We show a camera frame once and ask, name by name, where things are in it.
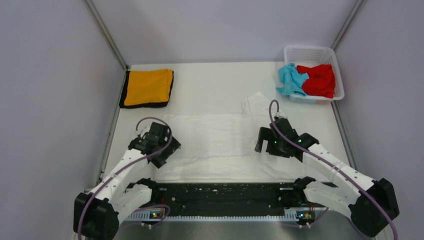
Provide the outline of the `white t-shirt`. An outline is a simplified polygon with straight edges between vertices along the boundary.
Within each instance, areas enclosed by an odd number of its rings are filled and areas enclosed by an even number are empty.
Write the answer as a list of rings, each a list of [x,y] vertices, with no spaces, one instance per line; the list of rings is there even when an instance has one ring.
[[[269,125],[270,100],[257,92],[241,113],[165,115],[181,143],[154,178],[173,183],[291,182],[309,171],[297,159],[256,152],[261,127]]]

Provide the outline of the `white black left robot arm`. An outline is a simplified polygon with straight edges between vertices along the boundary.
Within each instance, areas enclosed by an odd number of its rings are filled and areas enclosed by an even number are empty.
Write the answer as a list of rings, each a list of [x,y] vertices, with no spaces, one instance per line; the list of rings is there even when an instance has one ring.
[[[137,179],[146,167],[161,168],[181,147],[171,127],[157,117],[150,117],[149,127],[133,139],[116,166],[89,192],[81,192],[74,200],[73,231],[79,240],[112,240],[123,221],[146,204],[160,202],[159,191],[149,179]]]

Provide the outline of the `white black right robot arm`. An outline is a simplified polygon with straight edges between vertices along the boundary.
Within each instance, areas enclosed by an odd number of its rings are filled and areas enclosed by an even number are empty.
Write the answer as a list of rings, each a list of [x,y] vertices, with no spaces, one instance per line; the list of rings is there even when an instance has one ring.
[[[347,217],[368,237],[376,236],[400,214],[394,186],[385,178],[375,180],[329,153],[308,133],[298,134],[287,118],[275,117],[269,127],[260,127],[255,151],[283,158],[296,158],[326,177],[330,185],[305,176],[294,181],[293,200],[299,206],[310,202]]]

